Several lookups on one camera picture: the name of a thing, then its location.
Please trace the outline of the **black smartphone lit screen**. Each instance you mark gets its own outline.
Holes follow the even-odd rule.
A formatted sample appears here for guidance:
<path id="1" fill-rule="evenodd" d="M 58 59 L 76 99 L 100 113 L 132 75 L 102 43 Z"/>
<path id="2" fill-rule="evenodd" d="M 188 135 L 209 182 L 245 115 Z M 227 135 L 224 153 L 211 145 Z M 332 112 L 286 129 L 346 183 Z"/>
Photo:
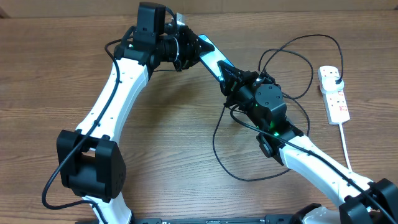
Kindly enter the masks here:
<path id="1" fill-rule="evenodd" d="M 233 67 L 233 64 L 224 56 L 224 54 L 217 48 L 217 46 L 205 35 L 199 35 L 199 38 L 211 44 L 215 49 L 212 52 L 205 53 L 200 56 L 200 61 L 208 69 L 208 71 L 221 83 L 224 81 L 221 70 L 218 66 L 218 61 L 224 61 Z"/>

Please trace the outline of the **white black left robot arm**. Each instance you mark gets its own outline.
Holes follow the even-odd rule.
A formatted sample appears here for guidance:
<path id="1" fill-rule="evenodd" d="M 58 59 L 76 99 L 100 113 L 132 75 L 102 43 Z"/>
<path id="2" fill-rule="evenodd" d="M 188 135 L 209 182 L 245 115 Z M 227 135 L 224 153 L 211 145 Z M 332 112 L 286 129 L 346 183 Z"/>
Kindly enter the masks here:
<path id="1" fill-rule="evenodd" d="M 118 144 L 139 93 L 162 62 L 182 71 L 214 51 L 179 14 L 166 22 L 170 13 L 165 5 L 140 3 L 136 25 L 113 41 L 113 67 L 95 105 L 74 131 L 57 138 L 57 174 L 81 203 L 91 205 L 98 223 L 134 222 L 122 195 L 126 164 Z"/>

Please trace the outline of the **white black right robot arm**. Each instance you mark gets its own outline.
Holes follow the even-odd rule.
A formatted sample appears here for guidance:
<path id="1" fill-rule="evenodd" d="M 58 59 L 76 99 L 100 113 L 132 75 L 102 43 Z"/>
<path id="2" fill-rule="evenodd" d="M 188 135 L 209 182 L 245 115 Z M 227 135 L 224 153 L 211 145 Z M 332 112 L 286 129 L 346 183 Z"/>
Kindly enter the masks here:
<path id="1" fill-rule="evenodd" d="M 387 179 L 373 182 L 350 171 L 316 147 L 287 118 L 287 105 L 269 75 L 242 71 L 220 60 L 220 87 L 226 106 L 239 108 L 257 131 L 266 157 L 296 171 L 338 208 L 313 203 L 294 214 L 291 223 L 397 223 L 397 186 Z"/>

